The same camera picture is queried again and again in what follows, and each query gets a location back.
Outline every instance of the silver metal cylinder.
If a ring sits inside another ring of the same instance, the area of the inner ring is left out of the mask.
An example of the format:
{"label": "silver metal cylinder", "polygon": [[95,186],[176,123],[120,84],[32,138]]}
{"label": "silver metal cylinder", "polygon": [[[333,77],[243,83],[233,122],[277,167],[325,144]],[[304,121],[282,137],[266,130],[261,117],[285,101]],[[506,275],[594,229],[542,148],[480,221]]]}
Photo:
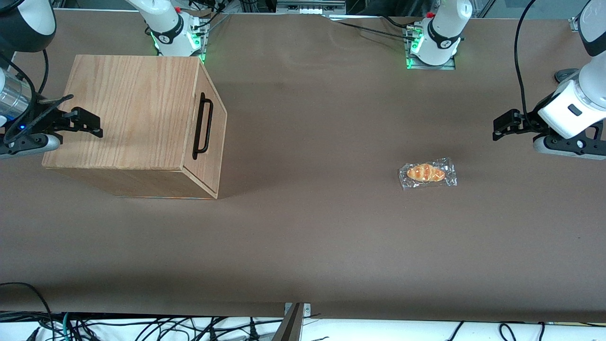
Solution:
{"label": "silver metal cylinder", "polygon": [[2,69],[0,86],[0,115],[13,119],[25,112],[32,98],[32,90],[27,82],[18,80],[12,73]]}

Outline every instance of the wooden box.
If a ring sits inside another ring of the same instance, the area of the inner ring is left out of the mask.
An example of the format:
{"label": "wooden box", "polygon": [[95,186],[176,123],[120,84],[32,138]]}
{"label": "wooden box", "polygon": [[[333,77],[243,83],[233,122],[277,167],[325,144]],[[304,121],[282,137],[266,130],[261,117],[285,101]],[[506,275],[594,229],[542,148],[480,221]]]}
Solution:
{"label": "wooden box", "polygon": [[78,55],[69,93],[61,109],[101,117],[104,137],[64,132],[45,168],[115,195],[217,198],[227,113],[199,58]]}

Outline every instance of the plastic wrapper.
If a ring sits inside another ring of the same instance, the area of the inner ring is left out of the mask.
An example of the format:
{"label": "plastic wrapper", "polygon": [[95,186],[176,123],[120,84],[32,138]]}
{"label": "plastic wrapper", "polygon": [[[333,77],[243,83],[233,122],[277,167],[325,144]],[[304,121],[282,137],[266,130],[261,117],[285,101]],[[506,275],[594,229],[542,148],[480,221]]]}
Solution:
{"label": "plastic wrapper", "polygon": [[[450,158],[441,158],[420,163],[407,163],[404,165],[404,167],[400,168],[399,177],[400,184],[402,184],[402,188],[404,190],[410,188],[457,185],[455,166]],[[439,181],[421,181],[416,180],[414,177],[422,177],[423,179],[433,180],[443,178]]]}

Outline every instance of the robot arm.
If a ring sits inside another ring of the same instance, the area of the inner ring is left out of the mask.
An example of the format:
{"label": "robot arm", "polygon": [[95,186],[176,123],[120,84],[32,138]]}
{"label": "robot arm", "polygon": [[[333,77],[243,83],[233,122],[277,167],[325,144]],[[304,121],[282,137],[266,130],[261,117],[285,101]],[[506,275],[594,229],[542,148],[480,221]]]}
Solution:
{"label": "robot arm", "polygon": [[[149,25],[158,53],[192,56],[201,53],[199,38],[208,30],[201,19],[178,13],[169,0],[126,0],[139,10]],[[55,36],[56,21],[48,0],[13,0],[0,7],[0,50],[39,52]],[[49,101],[24,81],[0,69],[0,159],[55,150],[61,130],[84,131],[103,136],[99,117],[82,108],[57,109],[61,101]]]}
{"label": "robot arm", "polygon": [[[526,116],[512,109],[494,120],[493,140],[536,132],[534,148],[545,154],[606,160],[601,140],[606,118],[606,0],[591,0],[579,16],[579,33],[591,61],[565,79]],[[594,129],[588,137],[585,131]]]}
{"label": "robot arm", "polygon": [[442,1],[434,17],[415,23],[421,28],[422,35],[411,53],[431,66],[445,64],[455,55],[472,11],[469,0]]}
{"label": "robot arm", "polygon": [[192,56],[201,53],[205,24],[200,18],[185,12],[177,13],[169,0],[126,0],[134,6],[150,27],[159,54],[163,56]]}

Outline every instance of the black metal handle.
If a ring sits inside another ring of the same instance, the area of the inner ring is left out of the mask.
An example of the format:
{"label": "black metal handle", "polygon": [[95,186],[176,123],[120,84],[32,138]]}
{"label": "black metal handle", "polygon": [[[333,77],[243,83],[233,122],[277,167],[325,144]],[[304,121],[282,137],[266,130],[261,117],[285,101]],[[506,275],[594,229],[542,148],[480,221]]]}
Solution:
{"label": "black metal handle", "polygon": [[[208,103],[208,123],[206,124],[206,138],[204,139],[204,147],[200,146],[200,133],[202,129],[202,118],[204,116],[204,103]],[[213,119],[213,101],[204,96],[204,92],[200,94],[200,106],[198,108],[198,122],[196,123],[196,135],[194,137],[193,153],[194,160],[198,159],[198,154],[206,153],[208,150],[208,142],[210,141],[210,123]]]}

